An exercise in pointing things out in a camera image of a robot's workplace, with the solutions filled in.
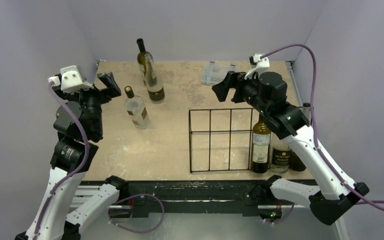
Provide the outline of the metal corner bracket left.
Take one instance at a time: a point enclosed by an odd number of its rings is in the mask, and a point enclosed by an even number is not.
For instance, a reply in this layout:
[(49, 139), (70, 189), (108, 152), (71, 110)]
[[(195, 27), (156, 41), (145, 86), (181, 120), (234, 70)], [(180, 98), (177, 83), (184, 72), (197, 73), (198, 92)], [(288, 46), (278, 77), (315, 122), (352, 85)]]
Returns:
[(104, 63), (104, 62), (106, 62), (106, 60), (102, 60), (102, 59), (98, 60), (98, 61), (96, 62), (96, 69), (98, 70), (98, 69), (99, 69), (99, 66), (100, 66), (102, 63)]

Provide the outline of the clear wine bottle dark label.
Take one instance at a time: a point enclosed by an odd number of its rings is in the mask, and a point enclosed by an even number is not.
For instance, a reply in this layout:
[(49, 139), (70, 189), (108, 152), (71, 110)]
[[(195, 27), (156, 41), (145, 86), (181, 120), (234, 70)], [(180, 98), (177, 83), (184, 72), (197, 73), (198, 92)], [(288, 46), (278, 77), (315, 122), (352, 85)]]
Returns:
[(283, 174), (289, 170), (291, 148), (276, 134), (272, 134), (269, 149), (269, 169), (276, 174)]

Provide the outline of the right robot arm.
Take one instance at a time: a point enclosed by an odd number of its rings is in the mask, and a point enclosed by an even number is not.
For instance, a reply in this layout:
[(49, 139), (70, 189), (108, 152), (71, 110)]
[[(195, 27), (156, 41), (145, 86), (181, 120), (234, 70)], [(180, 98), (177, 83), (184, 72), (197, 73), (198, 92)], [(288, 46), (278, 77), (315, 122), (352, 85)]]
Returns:
[(303, 161), (316, 185), (287, 180), (279, 175), (269, 178), (260, 196), (268, 204), (285, 200), (309, 208), (323, 224), (332, 225), (369, 192), (364, 182), (355, 182), (333, 160), (314, 136), (308, 118), (287, 102), (288, 85), (276, 72), (246, 78), (244, 72), (229, 71), (222, 82), (212, 86), (219, 102), (235, 89), (231, 101), (246, 102), (263, 118), (267, 127)]

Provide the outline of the green wine bottle back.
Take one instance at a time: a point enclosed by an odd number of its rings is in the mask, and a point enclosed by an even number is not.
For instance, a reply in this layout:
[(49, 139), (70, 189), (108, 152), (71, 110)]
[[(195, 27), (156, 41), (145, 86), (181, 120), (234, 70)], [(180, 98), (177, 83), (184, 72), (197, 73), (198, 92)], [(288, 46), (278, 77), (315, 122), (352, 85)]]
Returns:
[(154, 62), (154, 60), (151, 53), (146, 50), (144, 40), (142, 38), (138, 38), (136, 40), (136, 43), (139, 49), (139, 53), (137, 54), (136, 60), (139, 66), (139, 70), (141, 71), (143, 84), (146, 85), (147, 65), (145, 62), (145, 55), (148, 54), (152, 63)]

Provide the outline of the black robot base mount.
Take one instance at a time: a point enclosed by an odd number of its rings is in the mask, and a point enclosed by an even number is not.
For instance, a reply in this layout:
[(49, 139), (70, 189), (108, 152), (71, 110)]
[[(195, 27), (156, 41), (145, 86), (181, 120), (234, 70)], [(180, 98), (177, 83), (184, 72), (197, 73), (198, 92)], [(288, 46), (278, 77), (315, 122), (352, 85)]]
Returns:
[(270, 216), (270, 210), (285, 211), (292, 205), (276, 200), (264, 188), (264, 180), (130, 180), (120, 199), (133, 200), (109, 206), (115, 218), (147, 218), (165, 214), (240, 214)]

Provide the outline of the aluminium frame rail right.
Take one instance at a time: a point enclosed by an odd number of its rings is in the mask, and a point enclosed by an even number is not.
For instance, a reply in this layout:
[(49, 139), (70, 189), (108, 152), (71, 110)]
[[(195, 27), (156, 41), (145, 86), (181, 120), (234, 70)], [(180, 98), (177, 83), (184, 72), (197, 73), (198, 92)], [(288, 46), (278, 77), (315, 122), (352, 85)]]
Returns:
[(286, 68), (288, 70), (289, 76), (291, 78), (293, 89), (294, 89), (294, 92), (296, 94), (296, 98), (297, 98), (299, 106), (302, 107), (304, 104), (310, 104), (311, 103), (310, 97), (308, 97), (307, 99), (304, 99), (304, 100), (302, 100), (302, 98), (301, 98), (300, 91), (299, 91), (298, 84), (297, 84), (297, 80), (296, 80), (295, 73), (294, 73), (294, 61), (286, 61), (285, 64), (286, 64)]

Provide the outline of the clear plastic organizer box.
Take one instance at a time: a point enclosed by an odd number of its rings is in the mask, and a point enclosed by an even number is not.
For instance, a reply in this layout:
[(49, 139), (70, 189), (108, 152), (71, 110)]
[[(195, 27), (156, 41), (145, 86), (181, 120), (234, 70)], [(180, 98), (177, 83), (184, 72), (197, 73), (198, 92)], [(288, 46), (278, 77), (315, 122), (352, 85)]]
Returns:
[(240, 72), (241, 68), (235, 64), (221, 64), (215, 61), (207, 62), (201, 73), (201, 83), (213, 86), (224, 80), (229, 71)]

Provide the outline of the green wine bottle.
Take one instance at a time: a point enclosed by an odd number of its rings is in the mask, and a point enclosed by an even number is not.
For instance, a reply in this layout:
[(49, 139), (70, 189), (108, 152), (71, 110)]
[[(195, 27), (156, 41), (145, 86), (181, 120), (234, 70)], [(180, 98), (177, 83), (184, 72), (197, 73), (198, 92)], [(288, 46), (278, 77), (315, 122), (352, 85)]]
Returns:
[(252, 128), (251, 170), (256, 174), (266, 173), (269, 168), (269, 149), (272, 132), (262, 115)]
[(142, 38), (138, 38), (136, 40), (136, 43), (139, 49), (139, 53), (137, 54), (136, 60), (139, 66), (139, 70), (141, 71), (143, 84), (146, 85), (147, 65), (145, 62), (145, 55), (148, 54), (152, 63), (154, 62), (154, 60), (151, 53), (146, 50), (144, 40)]
[[(301, 107), (301, 111), (303, 114), (307, 117), (309, 122), (311, 123), (311, 104), (309, 102), (303, 103)], [(290, 160), (289, 160), (289, 169), (296, 171), (296, 172), (303, 172), (306, 170), (306, 166), (302, 162), (302, 160), (298, 157), (298, 155), (292, 151), (290, 155)]]

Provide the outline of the green wine bottle front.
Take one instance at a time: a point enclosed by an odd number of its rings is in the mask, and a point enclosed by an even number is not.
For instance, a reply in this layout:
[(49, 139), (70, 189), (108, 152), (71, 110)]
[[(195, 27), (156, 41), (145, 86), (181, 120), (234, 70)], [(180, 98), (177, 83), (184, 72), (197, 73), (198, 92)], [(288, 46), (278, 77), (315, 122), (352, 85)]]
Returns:
[(256, 174), (266, 173), (269, 168), (269, 149), (272, 132), (262, 115), (252, 128), (251, 170)]

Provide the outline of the square clear liquor bottle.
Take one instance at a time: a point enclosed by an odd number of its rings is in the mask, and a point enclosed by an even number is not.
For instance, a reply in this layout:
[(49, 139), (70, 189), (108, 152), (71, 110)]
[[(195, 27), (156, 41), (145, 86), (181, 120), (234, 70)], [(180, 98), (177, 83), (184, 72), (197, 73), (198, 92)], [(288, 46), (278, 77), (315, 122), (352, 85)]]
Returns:
[(127, 96), (127, 99), (124, 101), (124, 107), (134, 126), (143, 130), (147, 129), (150, 119), (144, 99), (141, 96), (136, 95), (131, 86), (126, 86), (124, 92)]

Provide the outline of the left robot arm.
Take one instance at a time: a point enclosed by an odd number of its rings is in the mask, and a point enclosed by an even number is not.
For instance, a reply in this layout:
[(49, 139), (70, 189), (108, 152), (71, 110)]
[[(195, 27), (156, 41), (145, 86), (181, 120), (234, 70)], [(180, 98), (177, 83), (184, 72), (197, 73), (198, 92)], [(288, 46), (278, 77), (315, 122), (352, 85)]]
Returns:
[(27, 231), (16, 236), (18, 240), (79, 240), (110, 204), (122, 205), (129, 199), (128, 183), (110, 176), (95, 195), (70, 209), (103, 139), (102, 105), (122, 94), (112, 72), (97, 77), (104, 89), (83, 81), (74, 70), (48, 79), (48, 91), (59, 103), (53, 124), (58, 142), (39, 210)]

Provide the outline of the tall clear glass bottle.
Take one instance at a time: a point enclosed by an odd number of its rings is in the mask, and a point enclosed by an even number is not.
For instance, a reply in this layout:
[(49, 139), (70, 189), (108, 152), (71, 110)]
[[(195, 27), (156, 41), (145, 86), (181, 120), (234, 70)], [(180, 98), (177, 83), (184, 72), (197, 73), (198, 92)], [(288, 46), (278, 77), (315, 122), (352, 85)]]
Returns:
[(145, 66), (145, 86), (150, 100), (159, 104), (165, 99), (165, 92), (162, 80), (157, 77), (155, 72), (155, 66), (153, 63), (153, 57), (150, 53), (144, 54), (144, 66)]

